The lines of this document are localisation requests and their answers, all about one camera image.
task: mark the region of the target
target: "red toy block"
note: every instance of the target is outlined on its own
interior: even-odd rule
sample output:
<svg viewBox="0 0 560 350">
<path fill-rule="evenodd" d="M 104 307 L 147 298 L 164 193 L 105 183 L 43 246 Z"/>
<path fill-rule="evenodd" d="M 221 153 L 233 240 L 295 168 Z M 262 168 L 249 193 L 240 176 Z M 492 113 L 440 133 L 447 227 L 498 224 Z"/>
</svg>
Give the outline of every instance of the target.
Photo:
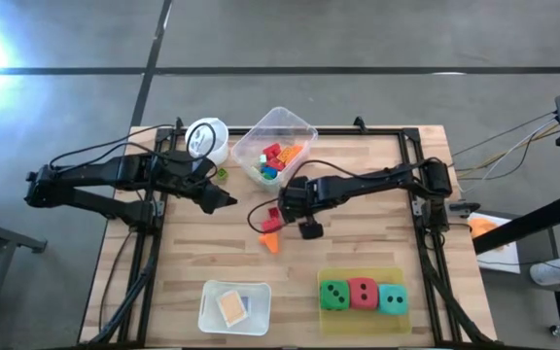
<svg viewBox="0 0 560 350">
<path fill-rule="evenodd" d="M 271 231 L 282 228 L 282 224 L 280 223 L 280 219 L 271 218 L 269 220 L 263 221 L 261 224 L 261 228 L 263 231 Z"/>
<path fill-rule="evenodd" d="M 377 282 L 372 278 L 357 277 L 347 280 L 349 284 L 349 307 L 374 310 L 379 302 Z"/>
<path fill-rule="evenodd" d="M 276 207 L 269 208 L 269 218 L 280 218 L 280 210 Z"/>
<path fill-rule="evenodd" d="M 284 163 L 280 160 L 278 160 L 277 158 L 271 158 L 267 160 L 267 163 L 265 164 L 268 167 L 272 167 L 278 171 L 282 171 L 284 170 Z"/>
<path fill-rule="evenodd" d="M 267 159 L 278 157 L 278 155 L 280 155 L 280 152 L 282 152 L 282 150 L 280 149 L 280 145 L 277 143 L 274 143 L 273 145 L 262 150 L 262 153 L 267 156 Z"/>
</svg>

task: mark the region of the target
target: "green dice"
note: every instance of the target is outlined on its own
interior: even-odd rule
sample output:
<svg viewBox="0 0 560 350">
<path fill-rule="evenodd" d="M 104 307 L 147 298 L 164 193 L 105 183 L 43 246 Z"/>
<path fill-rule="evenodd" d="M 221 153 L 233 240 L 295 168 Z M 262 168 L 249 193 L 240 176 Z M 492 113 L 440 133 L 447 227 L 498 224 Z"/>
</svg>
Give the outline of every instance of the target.
<svg viewBox="0 0 560 350">
<path fill-rule="evenodd" d="M 322 281 L 319 296 L 322 309 L 346 310 L 349 308 L 349 284 L 347 281 Z"/>
</svg>

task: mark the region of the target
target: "gray concrete floor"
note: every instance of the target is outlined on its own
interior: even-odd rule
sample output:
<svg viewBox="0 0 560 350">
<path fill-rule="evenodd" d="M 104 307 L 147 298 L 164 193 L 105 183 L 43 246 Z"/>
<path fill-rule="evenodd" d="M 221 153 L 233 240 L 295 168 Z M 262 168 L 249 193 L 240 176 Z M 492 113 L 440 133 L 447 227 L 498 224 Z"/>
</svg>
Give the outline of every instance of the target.
<svg viewBox="0 0 560 350">
<path fill-rule="evenodd" d="M 143 67 L 161 4 L 2 0 L 5 65 Z M 158 65 L 560 65 L 560 1 L 176 0 Z M 19 250 L 15 257 L 0 298 L 0 349 L 76 341 L 105 220 L 29 208 L 24 175 L 60 153 L 125 134 L 141 81 L 0 77 L 0 226 L 50 242 L 43 255 Z M 558 94 L 560 75 L 155 77 L 142 124 L 177 116 L 253 124 L 285 106 L 312 124 L 347 125 L 358 115 L 370 124 L 443 124 L 456 151 L 553 110 Z M 474 165 L 535 127 L 455 161 Z M 513 154 L 502 171 L 520 157 Z M 467 199 L 523 214 L 559 196 L 560 149 L 545 140 L 520 170 Z M 542 258 L 546 242 L 522 241 L 521 260 Z M 500 340 L 560 349 L 546 331 L 558 322 L 551 293 L 500 273 L 484 273 L 484 282 Z"/>
</svg>

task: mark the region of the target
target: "yellow tray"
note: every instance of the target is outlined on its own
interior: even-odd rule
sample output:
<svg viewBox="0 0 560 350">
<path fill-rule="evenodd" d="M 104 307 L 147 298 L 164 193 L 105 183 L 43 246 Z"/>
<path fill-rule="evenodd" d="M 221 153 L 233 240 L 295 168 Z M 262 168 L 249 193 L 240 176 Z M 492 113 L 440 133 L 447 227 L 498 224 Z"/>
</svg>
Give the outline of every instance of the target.
<svg viewBox="0 0 560 350">
<path fill-rule="evenodd" d="M 324 268 L 317 276 L 317 288 L 323 280 L 347 280 L 369 277 L 377 284 L 403 284 L 403 272 L 397 267 Z M 399 334 L 410 333 L 409 314 L 384 315 L 377 310 L 348 309 L 342 311 L 319 309 L 321 333 L 333 334 Z"/>
</svg>

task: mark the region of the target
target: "orange toy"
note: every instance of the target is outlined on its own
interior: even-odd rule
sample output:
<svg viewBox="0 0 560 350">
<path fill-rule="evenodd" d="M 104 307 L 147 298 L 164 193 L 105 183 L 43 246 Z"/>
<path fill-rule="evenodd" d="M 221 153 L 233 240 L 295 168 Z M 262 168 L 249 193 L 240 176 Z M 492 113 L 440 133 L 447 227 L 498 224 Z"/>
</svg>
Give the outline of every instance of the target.
<svg viewBox="0 0 560 350">
<path fill-rule="evenodd" d="M 301 152 L 302 149 L 303 147 L 299 145 L 287 147 L 282 150 L 280 155 L 278 155 L 278 160 L 282 161 L 285 164 L 289 164 L 291 160 L 293 160 L 293 158 L 298 156 L 299 152 Z"/>
<path fill-rule="evenodd" d="M 468 225 L 471 227 L 472 238 L 477 238 L 498 227 L 495 223 L 483 218 L 470 219 Z"/>
<path fill-rule="evenodd" d="M 278 232 L 261 234 L 259 242 L 266 245 L 272 254 L 277 254 L 280 251 L 278 247 Z"/>
</svg>

